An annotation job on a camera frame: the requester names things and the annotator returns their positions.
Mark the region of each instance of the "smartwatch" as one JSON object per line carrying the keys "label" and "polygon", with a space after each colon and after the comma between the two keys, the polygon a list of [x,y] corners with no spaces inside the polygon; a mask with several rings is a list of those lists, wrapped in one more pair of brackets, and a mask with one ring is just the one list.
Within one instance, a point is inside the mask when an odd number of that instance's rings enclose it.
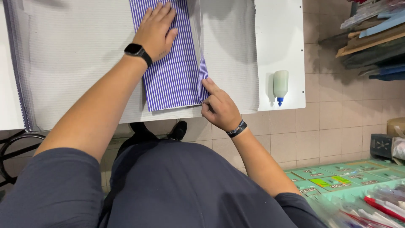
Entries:
{"label": "smartwatch", "polygon": [[153,61],[151,57],[146,53],[145,49],[143,49],[142,45],[136,43],[130,43],[124,50],[124,53],[129,56],[139,56],[145,60],[148,64],[148,68],[152,65]]}

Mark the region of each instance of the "blue bottle cap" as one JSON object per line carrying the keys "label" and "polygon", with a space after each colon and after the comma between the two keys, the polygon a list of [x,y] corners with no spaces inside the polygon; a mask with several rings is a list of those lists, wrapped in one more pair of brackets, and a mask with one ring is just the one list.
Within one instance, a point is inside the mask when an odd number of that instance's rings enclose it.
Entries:
{"label": "blue bottle cap", "polygon": [[281,107],[281,103],[284,101],[284,97],[278,97],[277,101],[279,102],[279,107]]}

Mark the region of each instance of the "shirt sleeve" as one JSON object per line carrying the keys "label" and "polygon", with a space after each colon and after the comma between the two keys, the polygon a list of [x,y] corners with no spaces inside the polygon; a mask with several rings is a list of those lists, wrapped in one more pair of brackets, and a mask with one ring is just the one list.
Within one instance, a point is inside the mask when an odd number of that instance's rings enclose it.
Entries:
{"label": "shirt sleeve", "polygon": [[304,197],[296,193],[280,193],[275,200],[298,228],[327,228]]}
{"label": "shirt sleeve", "polygon": [[97,160],[56,148],[34,156],[0,203],[0,227],[97,226],[103,192]]}

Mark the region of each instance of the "hand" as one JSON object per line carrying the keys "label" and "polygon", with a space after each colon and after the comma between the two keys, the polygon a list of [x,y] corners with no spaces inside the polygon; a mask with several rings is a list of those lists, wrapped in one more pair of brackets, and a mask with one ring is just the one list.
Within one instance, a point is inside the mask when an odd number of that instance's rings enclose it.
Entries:
{"label": "hand", "polygon": [[158,3],[155,10],[148,8],[143,16],[132,42],[142,45],[153,62],[161,60],[172,48],[179,31],[176,28],[168,30],[175,16],[176,10],[171,8],[170,2],[164,6]]}
{"label": "hand", "polygon": [[211,78],[203,79],[201,82],[207,91],[211,93],[202,104],[202,116],[224,131],[235,130],[242,121],[238,107],[236,107],[229,95],[220,89]]}

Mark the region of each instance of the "brown cardboard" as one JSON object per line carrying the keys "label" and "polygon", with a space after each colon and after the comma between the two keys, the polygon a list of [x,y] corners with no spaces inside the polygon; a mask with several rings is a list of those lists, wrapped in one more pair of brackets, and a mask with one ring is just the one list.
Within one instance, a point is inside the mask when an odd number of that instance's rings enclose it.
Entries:
{"label": "brown cardboard", "polygon": [[405,134],[405,117],[394,118],[387,121],[387,135],[392,137],[400,137],[394,126],[399,126],[402,132]]}

